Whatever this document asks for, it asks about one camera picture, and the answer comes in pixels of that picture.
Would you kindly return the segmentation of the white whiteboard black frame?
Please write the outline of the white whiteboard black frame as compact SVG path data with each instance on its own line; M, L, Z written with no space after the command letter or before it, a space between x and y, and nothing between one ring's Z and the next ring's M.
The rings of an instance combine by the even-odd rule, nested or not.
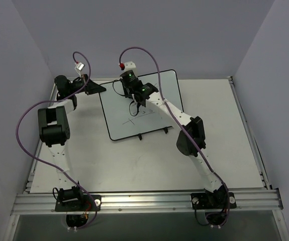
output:
M160 72L162 92L164 97L171 101L180 110L183 110L177 73L175 70ZM120 81L102 83L107 90L100 93L100 100L104 112L109 137L113 141L146 134L164 127L171 128L171 120L163 119L152 106L140 107L131 103L131 99L120 96L123 87Z

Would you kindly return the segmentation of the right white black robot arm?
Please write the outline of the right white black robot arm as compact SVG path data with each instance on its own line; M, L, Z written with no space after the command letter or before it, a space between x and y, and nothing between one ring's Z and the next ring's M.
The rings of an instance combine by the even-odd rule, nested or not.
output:
M179 128L177 149L189 157L202 177L202 187L208 192L207 203L218 207L225 201L228 187L208 162L202 149L206 147L204 124L200 117L192 117L177 108L162 93L161 87L142 83L132 70L120 75L125 97L133 99L138 106L155 109L165 121Z

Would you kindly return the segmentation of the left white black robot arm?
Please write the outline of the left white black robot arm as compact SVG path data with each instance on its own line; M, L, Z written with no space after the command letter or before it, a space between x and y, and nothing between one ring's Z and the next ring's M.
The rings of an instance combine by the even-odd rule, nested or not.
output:
M58 173L59 187L53 189L56 201L60 204L67 203L72 210L80 210L84 207L85 198L78 186L79 182L72 182L73 170L68 153L70 127L67 115L77 108L76 93L91 95L102 93L106 88L88 80L86 74L73 81L64 75L58 75L54 83L57 88L57 102L48 108L38 109L39 136L48 147L53 158L52 165Z

